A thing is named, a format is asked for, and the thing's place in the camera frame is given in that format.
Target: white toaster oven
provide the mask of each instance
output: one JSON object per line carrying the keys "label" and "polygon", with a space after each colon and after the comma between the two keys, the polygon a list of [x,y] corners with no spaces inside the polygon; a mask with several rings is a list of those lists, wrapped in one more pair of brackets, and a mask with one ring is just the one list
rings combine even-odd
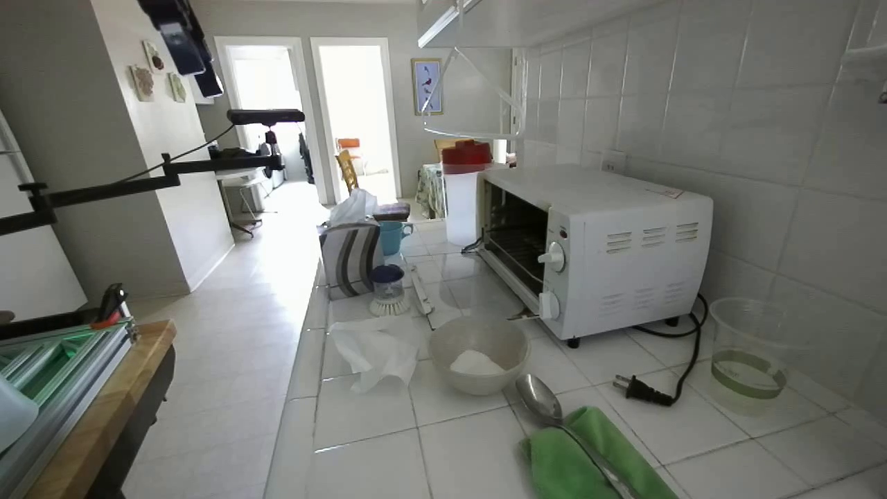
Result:
{"label": "white toaster oven", "polygon": [[612,171],[490,171],[488,265],[573,340],[691,313],[711,254],[713,199]]}

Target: spoon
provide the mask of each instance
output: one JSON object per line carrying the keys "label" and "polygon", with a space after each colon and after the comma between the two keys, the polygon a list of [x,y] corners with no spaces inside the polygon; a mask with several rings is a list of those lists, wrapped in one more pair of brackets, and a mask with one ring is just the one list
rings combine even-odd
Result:
{"label": "spoon", "polygon": [[515,380],[519,396],[524,398],[524,405],[530,407],[530,414],[537,419],[537,423],[544,426],[557,426],[564,429],[564,436],[568,436],[591,461],[594,468],[598,468],[598,473],[608,479],[608,486],[612,487],[615,495],[623,495],[623,490],[615,486],[615,476],[598,462],[598,457],[580,440],[580,436],[567,426],[567,416],[564,416],[564,405],[557,398],[557,394],[535,374],[524,372]]}

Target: white tile countertop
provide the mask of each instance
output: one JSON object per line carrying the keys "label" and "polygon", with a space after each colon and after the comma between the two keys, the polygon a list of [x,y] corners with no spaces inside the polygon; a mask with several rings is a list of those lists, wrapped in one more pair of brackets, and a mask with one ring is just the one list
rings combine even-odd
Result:
{"label": "white tile countertop", "polygon": [[[522,301],[474,257],[447,245],[442,222],[413,222],[400,264],[417,265],[436,313],[374,317],[371,296],[328,301],[323,286],[281,421],[270,499],[524,499],[530,465],[519,444],[533,436],[510,394],[463,396],[445,385],[428,358],[432,328],[460,313],[514,319]],[[573,410],[603,407],[683,495],[887,495],[887,432],[842,396],[791,374],[774,403],[730,403],[701,361],[673,407],[623,398],[615,374],[665,383],[686,369],[688,340],[641,332],[555,340],[535,319],[519,322],[530,340],[528,369]],[[359,376],[335,351],[335,328],[407,328],[420,347],[413,380],[386,380],[354,394]]]}

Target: plastic bag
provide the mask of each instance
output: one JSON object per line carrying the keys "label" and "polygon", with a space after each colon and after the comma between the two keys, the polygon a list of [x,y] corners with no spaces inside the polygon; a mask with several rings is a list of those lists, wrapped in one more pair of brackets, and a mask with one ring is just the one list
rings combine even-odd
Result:
{"label": "plastic bag", "polygon": [[360,380],[353,385],[354,394],[374,389],[382,376],[402,383],[413,380],[420,339],[410,319],[370,319],[348,322],[331,331],[335,351],[353,365]]}
{"label": "plastic bag", "polygon": [[331,224],[354,224],[354,222],[366,222],[371,220],[377,207],[377,197],[363,192],[363,189],[354,189],[349,195],[349,199],[339,203],[332,211],[331,211]]}
{"label": "plastic bag", "polygon": [[0,376],[0,451],[16,444],[33,423],[40,407]]}

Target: towel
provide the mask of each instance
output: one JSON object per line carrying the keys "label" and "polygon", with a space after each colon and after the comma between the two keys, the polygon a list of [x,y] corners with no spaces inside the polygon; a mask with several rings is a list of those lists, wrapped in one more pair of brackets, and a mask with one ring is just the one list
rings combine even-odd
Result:
{"label": "towel", "polygon": [[634,499],[677,499],[664,476],[639,455],[618,426],[596,407],[572,414],[564,429],[530,439],[530,468],[537,499],[618,499],[596,457]]}

